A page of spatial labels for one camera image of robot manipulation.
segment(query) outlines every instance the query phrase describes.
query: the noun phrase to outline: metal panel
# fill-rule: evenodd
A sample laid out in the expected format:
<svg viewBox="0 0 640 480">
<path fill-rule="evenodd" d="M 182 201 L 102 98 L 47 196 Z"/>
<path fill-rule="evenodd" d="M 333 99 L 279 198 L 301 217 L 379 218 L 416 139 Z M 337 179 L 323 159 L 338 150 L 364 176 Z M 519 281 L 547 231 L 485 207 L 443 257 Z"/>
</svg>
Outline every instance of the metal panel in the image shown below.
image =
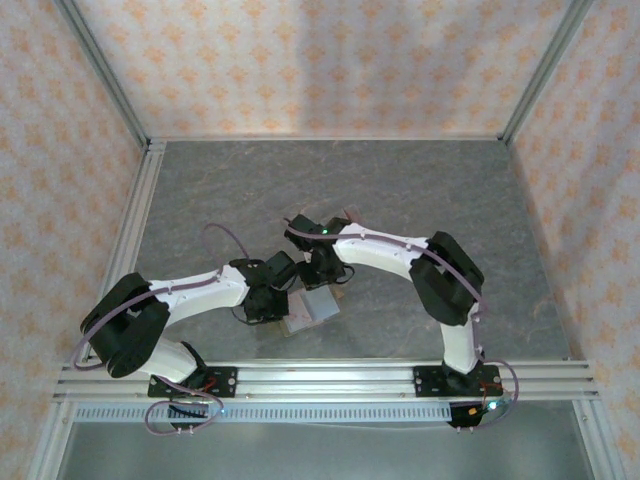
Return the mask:
<svg viewBox="0 0 640 480">
<path fill-rule="evenodd" d="M 509 119 L 509 123 L 507 123 L 504 129 L 504 133 L 500 137 L 500 140 L 504 141 L 507 145 L 511 145 L 514 141 L 520 126 L 533 109 L 533 105 L 553 74 L 562 54 L 580 27 L 582 19 L 587 14 L 587 10 L 589 10 L 592 3 L 593 0 L 574 0 L 571 2 L 571 5 L 569 5 L 567 13 L 562 19 L 562 22 L 560 22 L 558 30 L 551 39 L 549 47 L 542 56 L 536 71 L 533 73 L 533 77 L 531 77 L 529 81 L 529 85 L 527 85 L 522 98 L 520 98 L 513 115 Z"/>
<path fill-rule="evenodd" d="M 107 89 L 107 93 L 111 97 L 111 100 L 113 100 L 118 112 L 120 112 L 131 135 L 133 135 L 133 138 L 141 147 L 145 147 L 149 139 L 142 128 L 142 124 L 138 120 L 131 103 L 129 103 L 120 82 L 118 82 L 113 70 L 111 70 L 93 33 L 91 33 L 91 29 L 82 16 L 78 5 L 74 0 L 54 0 L 54 3 L 60 9 L 62 16 L 69 24 L 71 31 L 76 36 L 82 50 L 87 56 L 89 63 L 91 63 L 91 66 Z"/>
</svg>

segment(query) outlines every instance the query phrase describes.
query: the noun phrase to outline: wallpaper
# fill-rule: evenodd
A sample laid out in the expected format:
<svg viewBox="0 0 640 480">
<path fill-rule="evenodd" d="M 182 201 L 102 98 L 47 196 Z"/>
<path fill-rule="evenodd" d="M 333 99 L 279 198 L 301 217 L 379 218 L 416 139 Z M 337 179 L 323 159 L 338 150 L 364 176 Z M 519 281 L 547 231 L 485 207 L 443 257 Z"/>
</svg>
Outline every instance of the wallpaper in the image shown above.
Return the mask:
<svg viewBox="0 0 640 480">
<path fill-rule="evenodd" d="M 495 136 L 569 0 L 80 0 L 150 136 Z"/>
<path fill-rule="evenodd" d="M 0 3 L 0 477 L 26 475 L 141 153 L 50 0 Z"/>
<path fill-rule="evenodd" d="M 516 139 L 574 351 L 595 364 L 640 472 L 640 15 L 596 1 Z"/>
</svg>

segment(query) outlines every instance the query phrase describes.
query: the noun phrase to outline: wire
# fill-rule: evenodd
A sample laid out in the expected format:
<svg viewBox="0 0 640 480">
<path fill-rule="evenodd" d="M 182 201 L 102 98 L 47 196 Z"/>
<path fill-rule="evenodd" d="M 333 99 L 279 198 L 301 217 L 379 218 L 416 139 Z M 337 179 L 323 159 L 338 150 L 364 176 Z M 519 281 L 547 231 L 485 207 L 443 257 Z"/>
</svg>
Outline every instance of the wire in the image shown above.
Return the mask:
<svg viewBox="0 0 640 480">
<path fill-rule="evenodd" d="M 227 233 L 236 242 L 238 247 L 240 247 L 240 250 L 242 250 L 242 253 L 247 258 L 249 258 L 249 253 L 247 252 L 247 249 L 244 247 L 244 245 L 242 245 L 242 242 L 240 241 L 240 239 L 229 228 L 225 227 L 224 225 L 219 223 L 213 223 L 213 222 L 208 223 L 202 229 L 202 234 L 204 234 L 204 232 L 211 227 L 220 228 L 225 233 Z M 147 298 L 154 297 L 156 295 L 162 295 L 164 293 L 171 294 L 172 292 L 179 292 L 182 290 L 190 290 L 193 288 L 200 288 L 200 287 L 206 287 L 208 285 L 211 285 L 219 280 L 222 268 L 224 267 L 221 265 L 220 268 L 218 268 L 217 270 L 214 270 L 211 275 L 211 278 L 201 280 L 199 282 L 185 283 L 183 285 L 174 285 L 172 287 L 162 287 L 162 288 L 157 288 L 155 290 L 150 290 L 114 308 L 109 313 L 107 313 L 104 317 L 102 317 L 100 320 L 94 323 L 94 325 L 84 334 L 84 336 L 76 344 L 73 352 L 71 353 L 71 366 L 73 367 L 74 370 L 79 370 L 79 371 L 95 370 L 97 368 L 103 367 L 104 363 L 96 363 L 93 365 L 78 365 L 78 357 L 80 356 L 82 350 L 84 349 L 84 346 L 89 342 L 89 340 L 91 340 L 93 336 L 98 332 L 98 330 L 100 330 L 103 326 L 105 326 L 110 320 L 117 317 L 122 312 L 125 312 L 132 306 L 146 300 Z"/>
<path fill-rule="evenodd" d="M 426 248 L 421 247 L 420 245 L 403 242 L 402 240 L 389 238 L 384 235 L 379 235 L 375 233 L 338 233 L 338 234 L 307 233 L 307 232 L 302 232 L 300 230 L 296 230 L 295 228 L 291 227 L 288 224 L 287 224 L 287 231 L 299 237 L 308 238 L 309 240 L 321 240 L 326 242 L 326 241 L 332 241 L 332 240 L 356 240 L 356 239 L 364 240 L 365 238 L 369 238 L 371 240 L 377 240 L 380 242 L 395 245 L 397 247 L 403 247 L 403 248 L 406 248 L 407 250 L 418 251 L 426 255 L 427 257 L 432 258 L 433 260 L 438 262 L 440 265 L 442 265 L 442 267 L 444 267 L 445 270 L 451 273 L 451 275 L 453 275 L 455 279 L 458 280 L 462 284 L 462 286 L 467 289 L 467 291 L 471 294 L 471 296 L 473 296 L 473 298 L 478 302 L 478 305 L 480 308 L 476 313 L 472 315 L 473 319 L 478 318 L 480 317 L 480 314 L 483 314 L 483 313 L 486 314 L 489 311 L 489 308 L 487 307 L 487 304 L 482 298 L 482 295 L 478 293 L 478 291 L 474 288 L 474 286 L 471 285 L 471 283 L 469 283 L 469 281 L 466 278 L 464 278 L 460 272 L 458 272 L 455 268 L 453 268 L 453 266 L 449 262 L 447 262 L 445 259 L 440 257 L 440 255 L 432 252 L 431 250 L 427 250 Z"/>
<path fill-rule="evenodd" d="M 464 278 L 462 276 L 462 274 L 460 272 L 458 272 L 449 262 L 447 262 L 445 259 L 443 259 L 442 257 L 440 257 L 440 255 L 432 252 L 431 250 L 426 249 L 425 247 L 422 247 L 420 245 L 416 245 L 410 242 L 404 242 L 402 240 L 397 240 L 395 238 L 389 238 L 386 237 L 384 235 L 379 235 L 379 234 L 375 234 L 375 233 L 343 233 L 343 234 L 317 234 L 317 233 L 306 233 L 306 232 L 301 232 L 299 230 L 296 230 L 295 228 L 291 227 L 290 225 L 290 221 L 287 222 L 287 231 L 293 233 L 294 235 L 297 235 L 299 237 L 302 238 L 307 238 L 310 240 L 320 240 L 320 241 L 333 241 L 333 240 L 349 240 L 349 239 L 357 239 L 357 240 L 364 240 L 365 238 L 369 238 L 372 240 L 377 240 L 380 242 L 384 242 L 387 244 L 391 244 L 391 245 L 395 245 L 395 246 L 399 246 L 402 248 L 406 248 L 407 250 L 415 250 L 418 251 L 420 253 L 422 253 L 423 255 L 428 256 L 429 258 L 435 260 L 436 262 L 438 262 L 445 270 L 447 270 L 451 275 L 453 275 L 453 277 L 458 280 L 463 287 L 465 287 L 467 289 L 467 291 L 471 294 L 471 296 L 473 296 L 473 298 L 478 302 L 478 311 L 475 312 L 474 314 L 471 315 L 471 322 L 472 322 L 472 329 L 474 332 L 473 338 L 474 338 L 474 351 L 476 354 L 476 358 L 478 360 L 480 360 L 482 363 L 484 364 L 489 364 L 489 363 L 498 363 L 502 366 L 504 366 L 507 370 L 509 370 L 509 373 L 511 373 L 511 376 L 513 377 L 513 383 L 514 383 L 514 389 L 513 389 L 513 397 L 511 399 L 511 402 L 509 402 L 509 404 L 507 405 L 507 410 L 498 418 L 490 421 L 489 423 L 486 423 L 484 425 L 478 425 L 477 427 L 470 427 L 470 428 L 465 428 L 464 430 L 468 430 L 473 432 L 474 430 L 478 430 L 481 428 L 486 428 L 489 426 L 493 426 L 496 423 L 502 421 L 504 418 L 506 418 L 509 414 L 511 414 L 511 412 L 513 411 L 513 408 L 515 407 L 517 401 L 518 401 L 518 397 L 520 395 L 520 382 L 518 380 L 518 377 L 516 375 L 515 370 L 513 369 L 513 367 L 511 365 L 509 365 L 506 361 L 501 360 L 501 359 L 491 359 L 491 360 L 485 360 L 484 358 L 481 357 L 480 355 L 480 351 L 481 348 L 480 346 L 477 344 L 476 342 L 476 335 L 475 335 L 475 321 L 479 320 L 480 315 L 481 314 L 487 314 L 489 311 L 489 308 L 487 306 L 487 304 L 485 303 L 484 299 L 482 298 L 482 295 L 480 295 L 480 293 L 474 288 L 473 285 L 471 285 L 471 283 L 469 283 L 469 281 Z"/>
<path fill-rule="evenodd" d="M 205 421 L 202 422 L 199 425 L 196 425 L 195 427 L 193 425 L 189 426 L 189 433 L 191 433 L 192 435 L 198 431 L 201 430 L 203 428 L 208 427 L 209 425 L 211 425 L 214 420 L 216 419 L 216 417 L 220 414 L 220 412 L 222 412 L 224 410 L 224 403 L 222 403 L 222 400 L 220 400 L 218 397 L 216 397 L 215 395 L 211 395 L 210 393 L 207 392 L 200 392 L 198 390 L 192 390 L 190 388 L 186 388 L 183 387 L 182 385 L 178 385 L 177 383 L 172 382 L 171 380 L 169 380 L 168 378 L 165 377 L 161 377 L 159 375 L 156 375 L 156 377 L 158 379 L 160 379 L 162 382 L 164 382 L 166 385 L 168 385 L 169 387 L 175 389 L 175 390 L 179 390 L 181 392 L 184 393 L 189 393 L 190 395 L 194 395 L 194 396 L 198 396 L 198 397 L 202 397 L 204 399 L 208 399 L 208 400 L 213 400 L 214 402 L 216 402 L 218 404 L 218 410 L 216 410 L 216 412 L 211 415 L 211 417 Z M 194 404 L 195 405 L 202 405 L 202 406 L 206 406 L 208 408 L 209 403 L 199 403 L 199 402 L 195 402 L 195 403 L 191 403 L 191 402 L 176 402 L 173 400 L 161 400 L 159 402 L 154 403 L 153 405 L 151 405 L 146 413 L 144 414 L 144 425 L 147 428 L 147 431 L 149 433 L 151 433 L 152 435 L 156 435 L 158 437 L 171 437 L 173 435 L 180 435 L 182 433 L 182 428 L 178 427 L 177 430 L 169 430 L 169 431 L 160 431 L 160 430 L 156 430 L 151 426 L 151 422 L 149 421 L 149 416 L 151 415 L 151 412 L 162 406 L 162 405 L 168 405 L 169 407 L 193 407 Z"/>
<path fill-rule="evenodd" d="M 233 316 L 234 316 L 234 318 L 235 318 L 236 320 L 238 320 L 240 323 L 244 323 L 245 325 L 248 325 L 249 327 L 253 327 L 253 326 L 255 326 L 255 325 L 259 325 L 259 324 L 261 323 L 261 322 L 250 322 L 250 321 L 249 321 L 249 320 L 247 320 L 246 318 L 245 318 L 245 319 L 240 318 L 240 317 L 236 314 L 235 307 L 231 307 L 231 315 L 233 315 Z"/>
<path fill-rule="evenodd" d="M 240 250 L 242 250 L 242 254 L 245 256 L 245 258 L 247 258 L 247 259 L 250 258 L 249 257 L 249 252 L 244 247 L 244 245 L 242 244 L 242 242 L 236 236 L 235 233 L 233 233 L 229 228 L 225 227 L 221 223 L 210 222 L 210 223 L 207 223 L 202 228 L 202 231 L 200 232 L 200 239 L 202 240 L 202 245 L 204 246 L 204 249 L 209 253 L 209 255 L 211 255 L 211 257 L 213 257 L 213 259 L 216 261 L 216 263 L 219 264 L 220 262 L 218 261 L 218 258 L 216 256 L 216 254 L 212 250 L 209 249 L 209 245 L 207 245 L 207 239 L 206 239 L 206 236 L 205 236 L 205 234 L 207 233 L 207 230 L 209 230 L 210 228 L 219 228 L 220 230 L 224 231 L 227 235 L 229 235 L 231 238 L 233 238 L 233 240 L 236 242 L 236 245 L 238 245 L 238 247 L 240 247 Z"/>
<path fill-rule="evenodd" d="M 240 239 L 227 227 L 225 227 L 224 225 L 218 224 L 218 223 L 209 223 L 207 225 L 205 225 L 205 227 L 202 229 L 202 235 L 204 235 L 204 232 L 211 228 L 211 227 L 217 227 L 222 229 L 225 233 L 227 233 L 231 238 L 233 238 L 233 240 L 236 242 L 236 244 L 238 245 L 238 247 L 240 247 L 240 250 L 242 250 L 242 253 L 249 258 L 249 253 L 247 252 L 247 250 L 244 248 L 244 245 L 242 245 L 242 242 L 240 242 Z M 78 359 L 82 353 L 82 350 L 84 349 L 84 346 L 93 338 L 93 336 L 103 327 L 105 326 L 109 321 L 113 320 L 115 317 L 117 317 L 118 315 L 120 315 L 122 312 L 127 311 L 129 308 L 131 308 L 132 306 L 146 300 L 147 298 L 151 298 L 154 297 L 156 295 L 162 295 L 164 293 L 168 293 L 171 294 L 174 291 L 178 292 L 178 291 L 183 291 L 183 290 L 190 290 L 193 288 L 201 288 L 201 287 L 205 287 L 208 285 L 211 285 L 215 282 L 217 282 L 220 279 L 220 273 L 222 271 L 222 269 L 224 268 L 224 266 L 220 266 L 217 270 L 215 270 L 210 278 L 207 278 L 205 280 L 201 280 L 199 282 L 192 282 L 192 283 L 186 283 L 183 285 L 174 285 L 172 287 L 162 287 L 162 288 L 157 288 L 155 290 L 149 290 L 148 292 L 144 292 L 141 293 L 140 295 L 135 296 L 134 298 L 126 301 L 125 303 L 119 305 L 118 307 L 114 308 L 113 310 L 111 310 L 109 313 L 107 313 L 104 317 L 102 317 L 100 320 L 98 320 L 97 322 L 95 322 L 93 324 L 93 326 L 91 328 L 89 328 L 89 330 L 82 336 L 82 338 L 80 339 L 80 341 L 76 344 L 75 348 L 73 349 L 73 352 L 71 353 L 71 367 L 74 370 L 79 370 L 79 371 L 87 371 L 87 370 L 95 370 L 101 367 L 104 367 L 105 364 L 103 362 L 100 363 L 96 363 L 93 365 L 79 365 L 78 364 Z M 170 387 L 173 387 L 176 390 L 179 390 L 181 392 L 184 393 L 189 393 L 191 395 L 194 396 L 199 396 L 208 400 L 212 400 L 214 402 L 216 402 L 219 406 L 220 409 L 211 416 L 211 418 L 209 420 L 207 420 L 206 422 L 203 422 L 202 424 L 196 426 L 196 427 L 190 427 L 189 430 L 191 433 L 195 432 L 196 430 L 200 430 L 201 428 L 207 427 L 209 426 L 215 419 L 215 417 L 218 415 L 218 413 L 220 411 L 222 411 L 222 409 L 224 408 L 224 404 L 222 403 L 222 400 L 220 400 L 218 397 L 216 397 L 215 395 L 211 395 L 207 392 L 199 392 L 197 390 L 192 390 L 190 388 L 186 388 L 183 387 L 181 385 L 178 385 L 176 383 L 173 383 L 171 380 L 169 380 L 168 378 L 165 377 L 161 377 L 158 376 L 158 378 L 160 380 L 162 380 L 165 384 L 169 385 Z M 158 436 L 170 436 L 170 435 L 179 435 L 182 431 L 182 429 L 178 429 L 177 431 L 172 431 L 172 432 L 160 432 L 158 430 L 154 430 L 150 423 L 149 423 L 149 415 L 151 415 L 151 412 L 161 406 L 161 405 L 168 405 L 169 407 L 189 407 L 189 406 L 193 406 L 192 403 L 187 403 L 187 402 L 175 402 L 172 400 L 162 400 L 160 402 L 156 402 L 153 405 L 151 405 L 149 407 L 149 409 L 147 410 L 147 412 L 145 413 L 145 417 L 144 417 L 144 422 L 145 422 L 145 426 L 147 428 L 147 430 L 152 433 L 153 435 L 158 435 Z"/>
<path fill-rule="evenodd" d="M 336 280 L 335 282 L 333 282 L 336 285 L 344 285 L 349 280 L 351 280 L 356 274 L 356 269 L 353 268 L 351 265 L 345 265 L 344 268 L 345 268 L 345 270 L 349 270 L 351 272 L 351 275 L 349 275 L 349 277 L 346 280 L 340 280 L 340 281 Z"/>
</svg>

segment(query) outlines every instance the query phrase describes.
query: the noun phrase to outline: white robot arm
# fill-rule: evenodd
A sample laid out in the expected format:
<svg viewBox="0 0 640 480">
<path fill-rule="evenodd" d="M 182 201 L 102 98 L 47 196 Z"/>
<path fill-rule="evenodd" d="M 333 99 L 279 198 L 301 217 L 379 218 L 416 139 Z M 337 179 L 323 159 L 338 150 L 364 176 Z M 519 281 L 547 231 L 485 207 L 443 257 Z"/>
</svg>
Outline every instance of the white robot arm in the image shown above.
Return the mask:
<svg viewBox="0 0 640 480">
<path fill-rule="evenodd" d="M 188 344 L 161 338 L 164 329 L 207 310 L 239 305 L 249 324 L 280 320 L 288 314 L 282 287 L 295 275 L 295 262 L 282 251 L 266 262 L 233 260 L 220 270 L 178 280 L 146 282 L 131 273 L 98 303 L 80 329 L 114 378 L 142 371 L 197 387 L 199 380 L 192 377 L 204 362 Z M 112 318 L 105 322 L 108 315 Z"/>
<path fill-rule="evenodd" d="M 322 226 L 298 215 L 285 237 L 305 252 L 306 261 L 296 264 L 280 251 L 266 262 L 233 260 L 219 271 L 178 280 L 146 282 L 132 273 L 86 317 L 81 330 L 87 334 L 108 312 L 147 294 L 144 301 L 101 326 L 89 342 L 112 377 L 142 371 L 193 387 L 198 381 L 193 377 L 204 362 L 189 345 L 161 338 L 167 326 L 207 310 L 239 305 L 254 323 L 280 320 L 288 314 L 282 287 L 296 274 L 307 289 L 313 289 L 338 281 L 345 265 L 362 264 L 410 280 L 426 311 L 440 323 L 445 367 L 459 375 L 474 369 L 477 352 L 470 318 L 478 305 L 469 285 L 461 285 L 425 255 L 437 252 L 432 255 L 446 258 L 472 289 L 479 290 L 482 274 L 450 236 L 438 232 L 431 239 L 400 237 L 343 219 Z"/>
<path fill-rule="evenodd" d="M 440 323 L 444 364 L 462 375 L 474 369 L 478 352 L 471 318 L 478 304 L 469 290 L 479 291 L 484 277 L 450 235 L 400 237 L 339 218 L 323 226 L 298 215 L 285 236 L 307 254 L 307 261 L 298 264 L 307 288 L 336 281 L 345 264 L 368 265 L 413 282 L 425 309 Z M 433 258 L 444 260 L 467 285 Z"/>
<path fill-rule="evenodd" d="M 345 226 L 340 231 L 340 234 L 356 234 L 361 237 L 342 238 L 333 245 L 333 250 L 343 263 L 368 265 L 395 273 L 409 281 L 413 281 L 409 274 L 412 262 L 419 259 L 423 254 L 418 250 L 408 249 L 406 245 L 415 245 L 423 249 L 429 246 L 429 241 L 424 237 L 409 238 L 389 235 L 388 233 L 369 230 L 357 223 Z M 401 242 L 405 247 L 395 242 L 385 242 L 380 240 L 380 237 Z M 473 315 L 475 310 L 477 310 L 477 304 L 475 308 L 472 307 L 469 314 Z M 477 362 L 472 327 L 473 325 L 470 321 L 467 321 L 464 325 L 440 323 L 440 331 L 444 342 L 444 363 L 462 374 L 467 374 L 473 370 Z"/>
</svg>

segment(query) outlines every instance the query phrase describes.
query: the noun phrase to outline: orange floral pattern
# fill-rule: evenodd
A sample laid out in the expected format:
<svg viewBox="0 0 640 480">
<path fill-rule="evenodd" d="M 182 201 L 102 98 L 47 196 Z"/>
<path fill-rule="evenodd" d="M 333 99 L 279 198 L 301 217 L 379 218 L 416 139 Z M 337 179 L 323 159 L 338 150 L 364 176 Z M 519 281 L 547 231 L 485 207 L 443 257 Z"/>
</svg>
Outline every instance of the orange floral pattern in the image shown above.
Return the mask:
<svg viewBox="0 0 640 480">
<path fill-rule="evenodd" d="M 502 131 L 570 1 L 78 3 L 151 136 L 409 138 Z"/>
<path fill-rule="evenodd" d="M 49 0 L 0 4 L 1 476 L 24 478 L 140 151 Z"/>
<path fill-rule="evenodd" d="M 572 348 L 607 387 L 629 478 L 640 471 L 637 13 L 631 0 L 593 4 L 515 142 Z"/>
</svg>

